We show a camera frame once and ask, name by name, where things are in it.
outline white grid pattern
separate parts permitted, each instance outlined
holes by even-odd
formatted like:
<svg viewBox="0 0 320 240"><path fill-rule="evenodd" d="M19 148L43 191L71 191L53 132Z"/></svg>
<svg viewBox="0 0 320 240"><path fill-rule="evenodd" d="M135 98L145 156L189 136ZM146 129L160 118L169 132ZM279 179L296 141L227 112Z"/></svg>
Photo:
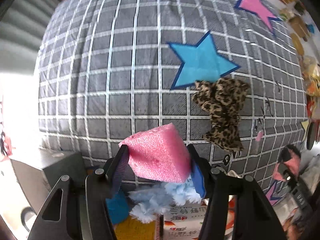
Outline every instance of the white grid pattern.
<svg viewBox="0 0 320 240"><path fill-rule="evenodd" d="M68 3L67 5L60 6L57 10L54 16L52 17L52 20L48 26L47 33L45 35L46 39L44 39L43 44L41 46L41 53L39 53L38 57L38 62L39 62L39 72L40 72L40 87L39 87L39 94L41 93L41 90L45 88L45 96L44 97L39 97L39 104L44 103L45 105L45 111L44 114L39 113L39 119L40 120L45 120L45 134L47 138L57 138L58 145L59 147L62 147L60 144L60 138L64 139L70 139L72 143L72 149L73 150L78 150L80 149L79 145L79 140L85 140L87 142L87 150L88 150L88 156L84 156L85 160L89 160L91 165L94 164L94 162L105 162L106 160L103 158L98 158L98 157L93 157L91 150L91 143L93 142L100 142L100 143L106 143L107 149L108 149L108 157L112 157L112 145L119 143L122 141L122 139L113 139L111 136L111 131L110 131L110 121L111 120L129 120L130 121L130 133L135 133L136 131L136 120L152 120L156 119L159 120L159 125L163 124L164 119L173 119L173 120L186 120L186 128L185 128L185 133L186 133L186 140L184 142L186 144L207 144L203 140L196 140L196 139L191 139L191 130L193 129L191 127L191 120L208 120L209 116L207 115L193 115L191 114L191 102L190 102L190 95L192 95L195 91L187 88L186 90L168 90L163 88L163 82L165 81L163 72L167 70L177 70L179 68L179 65L175 64L163 64L163 50L168 49L168 45L164 44L165 41L162 40L162 35L166 31L177 31L181 33L182 37L182 43L188 42L187 40L187 33L194 33L194 34L202 34L206 33L208 30L208 19L206 13L204 13L203 10L207 11L212 11L215 12L218 16L219 22L221 22L223 31L217 31L215 29L211 30L211 34L216 35L218 37L222 37L225 41L225 46L226 49L218 49L218 52L222 55L225 55L228 57L230 60L233 60L235 57L238 58L243 58L248 66L248 73L241 73L241 72L234 72L232 73L232 77L234 78L244 78L248 79L250 82L251 87L253 88L254 86L254 81L259 81L262 84L262 89L263 89L263 96L261 95L248 95L248 98L251 98L251 103L252 103L252 114L251 115L245 115L241 116L242 120L251 120L251 133L249 137L243 137L241 138L242 141L249 141L249 146L248 146L248 155L247 156L240 156L236 157L236 159L231 159L228 169L231 169L232 163L234 162L235 165L238 161L245 160L245 164L243 167L243 172L242 174L251 174L252 171L246 172L246 168L248 165L248 160L250 158L259 158L258 163L256 168L254 169L254 172L256 173L257 171L266 168L267 167L274 165L275 163L270 163L271 159L271 153L274 152L275 150L280 150L282 149L282 144L276 148L276 138L279 136L283 136L283 141L285 139L286 135L290 134L289 140L291 140L291 137L293 136L292 134L299 134L298 138L297 136L293 139L294 142L297 142L300 138L300 132L299 130L296 130L297 122L300 120L303 120L305 117L305 110L303 110L303 116L300 114L298 116L298 107L302 107L304 109L305 106L305 99L303 98L303 103L302 102L297 102L298 101L298 93L303 93L303 90L298 90L297 89L297 82L301 82L302 84L302 78L301 75L297 75L296 72L293 71L293 68L296 66L298 67L298 64L293 62L292 59L295 57L295 49L291 46L290 43L290 37L287 33L287 29L282 26L280 23L275 23L276 26L276 33L279 35L282 35L281 37L284 37L286 41L283 41L279 38L277 39L272 39L269 37L264 36L262 33L259 32L261 31L267 31L265 26L260 26L258 19L255 16L253 17L253 21L249 19L248 14L245 12L239 12L235 11L233 9L233 5L230 4L230 0L190 0L192 2L189 3L182 3L180 0L176 1L161 1L161 0L156 0L156 2L141 2L141 0L136 0L135 3L129 3L127 4L122 4L122 1L127 1L127 0L75 0L75 3ZM203 3L207 1L212 4L212 6L203 5ZM109 6L108 3L116 2L116 6ZM228 11L226 9L221 9L220 7L222 5L228 6ZM180 21L180 26L171 26L171 25L166 25L162 22L162 17L164 15L162 14L162 9L167 8L168 6L172 6L177 8L178 14L179 14L179 21ZM139 12L144 11L150 7L155 7L156 8L156 25L154 26L139 26ZM200 21L203 23L203 28L199 28L198 26L187 26L185 22L185 17L189 17L188 15L185 16L184 14L184 8L192 8L196 10L199 15L200 15ZM124 28L117 28L116 27L116 21L119 16L121 16L120 11L123 9L128 9L128 10L134 10L134 16L133 16L133 26L132 27L124 27ZM67 18L67 12L72 12L72 18L71 20L68 20L67 22L64 22L64 19ZM97 21L94 22L94 25L92 26L91 23L86 23L85 20L88 17L94 17L97 15ZM111 23L111 28L107 30L98 30L98 27L103 25L103 21L99 21L101 16L105 15L111 15L113 17L113 21ZM230 16L233 18L233 24L237 26L239 30L239 35L236 37L233 33L232 35L228 33L228 28L226 22L223 20L223 17L225 16ZM67 28L66 33L61 33L60 34L60 29L61 28ZM81 32L85 31L87 35L85 37L81 36ZM146 31L154 31L156 33L156 41L152 42L146 42L146 44L137 44L137 35L138 33L146 32ZM72 40L70 42L67 42L68 36L72 36L77 33L76 40ZM132 33L133 38L132 38L132 45L126 45L126 46L115 46L115 36L117 34L126 34L126 33ZM260 44L258 42L257 38L262 38L263 39L263 44ZM97 38L104 38L106 40L110 39L110 43L108 48L105 49L93 49L95 40ZM56 42L60 39L64 39L63 45L61 46L56 46ZM243 53L235 53L232 51L232 47L234 42L241 42L241 45L243 47ZM79 44L86 44L86 42L89 42L89 50L87 52L80 52L77 53L77 47ZM271 43L272 49L268 47L267 42ZM69 57L63 58L64 56L64 51L68 48L73 49L73 54ZM277 49L280 48L281 54L278 55ZM139 65L137 64L137 55L140 51L143 51L145 49L156 49L156 54L157 54L157 64L154 65ZM121 67L113 67L112 66L112 61L113 61L113 53L115 52L126 52L126 51L131 51L132 52L132 58L131 58L131 64L129 65L122 65ZM268 55L268 62L263 62L262 57L261 57L261 52L264 51ZM53 54L59 53L60 52L60 60L56 62L52 62L52 57ZM91 69L92 67L92 57L100 56L100 55L105 55L108 54L108 60L106 62L106 67L102 69ZM270 56L273 55L276 57L276 60L278 62L278 65L272 65L271 58ZM49 57L49 63L47 64L45 62L45 59ZM87 60L86 63L86 71L85 72L79 72L79 73L73 73L73 68L74 64L78 63L76 60L80 61L85 61ZM285 68L280 65L280 60L283 60L288 66L291 68L291 72L288 72L288 66ZM60 69L63 64L69 64L70 63L70 71L69 74L66 74L64 76L60 77ZM252 72L252 69L258 66L258 75L255 75ZM49 73L50 71L54 71L54 68L58 67L57 69L57 78L49 78ZM263 68L267 67L271 71L271 80L268 80L264 76ZM158 88L157 89L135 89L135 73L137 70L156 70L157 71L157 78L158 78ZM125 71L130 71L130 89L124 89L124 90L111 90L110 89L110 75L112 73L120 73L120 72L125 72ZM279 81L279 79L275 79L274 76L274 71L278 71L280 73L285 73L287 75L288 79L288 85L285 85L282 81ZM94 75L101 75L105 74L107 77L106 81L106 89L105 91L89 91L89 80L90 77L93 77ZM85 89L84 92L77 92L73 93L71 92L71 82L72 79L74 78L81 78L85 77ZM290 80L294 80L294 87L291 87ZM65 95L59 95L59 84L62 81L68 81L68 93ZM54 96L48 96L48 87L56 84L56 91ZM266 84L271 84L273 86L273 98L267 98L266 97ZM281 100L276 99L276 90L277 88L281 88ZM284 89L288 89L289 91L289 97L284 100L284 95L283 91ZM295 98L296 102L291 102L291 93L290 91L295 91ZM135 114L135 95L137 94L158 94L158 114L142 114L142 115L137 115ZM163 114L164 112L164 102L163 102L163 94L168 94L168 95L185 95L186 96L186 114L185 115L177 115L177 114ZM109 95L128 95L130 97L130 113L129 115L127 114L118 114L118 115L113 115L110 114L109 112ZM99 97L103 96L105 97L105 114L88 114L88 98L92 97ZM72 98L77 98L81 99L84 98L84 114L71 114L71 99ZM59 101L60 100L68 100L68 114L67 115L62 115L59 114ZM263 108L264 112L266 112L266 104L265 102L269 99L269 101L273 104L273 113L275 114L274 117L271 116L262 116L261 114L256 114L256 109L255 109L255 100L262 100L263 102ZM48 114L48 109L47 106L50 102L55 101L56 103L56 114L55 115L49 115ZM276 105L281 104L282 105L282 110L283 110L283 117L277 117L276 115ZM285 114L285 108L284 105L289 104L290 106L290 116ZM291 113L291 105L295 105L296 108L296 115L292 116ZM262 119L263 120L263 129L265 131L265 135L263 136L263 143L261 146L261 152L258 154L253 154L250 155L251 148L252 148L252 142L255 139L254 136L254 124L257 119ZM281 119L283 120L282 122L282 128L283 132L277 132L276 129L276 119ZM48 129L48 123L53 122L56 120L56 131L51 132ZM63 134L59 132L59 120L68 120L69 123L69 134ZM74 121L81 121L84 120L84 125L85 125L85 136L80 136L77 133L74 132L74 127L73 126L73 120ZM105 120L105 130L106 130L106 136L105 138L96 138L90 135L90 129L89 129L89 124L88 122L90 120ZM273 128L275 129L275 133L273 134L266 134L266 127L265 127L265 121L266 120L274 120L274 126ZM290 125L295 125L295 129L292 129L292 126L290 127L290 131L286 131L284 124L286 120L290 120ZM275 138L273 142L273 147L271 150L264 151L264 142L266 138ZM215 154L215 147L211 145L210 147L210 152L207 153L208 155L208 160L210 164L221 164L222 161L213 161L214 159L214 154ZM270 158L268 161L267 166L262 166L260 168L257 168L259 166L259 162L261 159L261 156L264 154L270 153ZM259 182L262 184L263 181L269 179L270 176L267 176L265 172L265 176L263 179L259 180ZM138 181L137 177L135 177L134 181L126 180L126 183L133 183L136 186L138 184L148 184L150 182L142 182Z"/></svg>

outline blue star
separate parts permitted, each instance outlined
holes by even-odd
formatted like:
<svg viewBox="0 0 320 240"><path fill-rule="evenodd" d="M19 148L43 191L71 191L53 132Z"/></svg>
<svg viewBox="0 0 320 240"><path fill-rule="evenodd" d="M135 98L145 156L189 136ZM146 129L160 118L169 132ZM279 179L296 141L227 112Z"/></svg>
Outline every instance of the blue star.
<svg viewBox="0 0 320 240"><path fill-rule="evenodd" d="M168 44L182 62L170 90L192 86L197 80L216 82L220 77L240 68L217 54L210 31L196 45Z"/></svg>

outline gray plaid fabric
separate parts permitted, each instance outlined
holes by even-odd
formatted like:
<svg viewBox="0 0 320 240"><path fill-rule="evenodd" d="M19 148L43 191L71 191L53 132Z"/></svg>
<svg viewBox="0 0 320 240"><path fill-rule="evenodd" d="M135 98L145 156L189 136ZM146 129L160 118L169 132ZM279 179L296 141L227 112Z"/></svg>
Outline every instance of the gray plaid fabric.
<svg viewBox="0 0 320 240"><path fill-rule="evenodd" d="M255 15L235 10L236 1L61 3L37 59L43 147L80 150L87 166L101 166L122 139L172 122L210 164L252 174L266 189L280 150L302 139L303 79L284 23L272 22L275 38ZM181 62L167 42L195 44L208 30L218 52L241 66L230 76L251 85L239 124L245 150L227 167L227 152L202 140L211 123L190 100L194 88L169 90ZM265 135L254 150L258 119ZM129 171L126 183L151 182Z"/></svg>

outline leopard print fabric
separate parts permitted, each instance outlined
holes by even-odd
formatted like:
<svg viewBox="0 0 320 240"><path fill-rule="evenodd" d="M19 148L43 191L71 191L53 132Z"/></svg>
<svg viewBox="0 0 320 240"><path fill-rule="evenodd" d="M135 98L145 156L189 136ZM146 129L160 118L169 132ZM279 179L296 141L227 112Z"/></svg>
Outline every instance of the leopard print fabric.
<svg viewBox="0 0 320 240"><path fill-rule="evenodd" d="M203 139L223 150L243 150L238 132L239 111L244 106L250 85L237 79L220 78L215 83L196 81L192 101L210 113L211 131Z"/></svg>

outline metal screw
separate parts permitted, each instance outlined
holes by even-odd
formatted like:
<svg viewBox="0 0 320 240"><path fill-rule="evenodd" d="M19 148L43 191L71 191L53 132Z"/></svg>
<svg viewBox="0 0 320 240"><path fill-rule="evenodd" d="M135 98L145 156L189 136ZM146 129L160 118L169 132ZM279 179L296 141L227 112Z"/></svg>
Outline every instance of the metal screw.
<svg viewBox="0 0 320 240"><path fill-rule="evenodd" d="M104 173L104 169L96 169L96 171L94 172L95 174L97 174L97 175L100 175L100 174L102 174L102 173Z"/></svg>
<svg viewBox="0 0 320 240"><path fill-rule="evenodd" d="M218 174L220 173L220 170L217 169L217 168L212 168L212 169L211 169L211 173L218 175Z"/></svg>
<svg viewBox="0 0 320 240"><path fill-rule="evenodd" d="M244 177L246 181L252 182L253 181L253 177L250 175L247 175Z"/></svg>
<svg viewBox="0 0 320 240"><path fill-rule="evenodd" d="M63 175L62 177L61 177L61 180L62 181L68 181L70 179L70 177L68 176L68 175Z"/></svg>

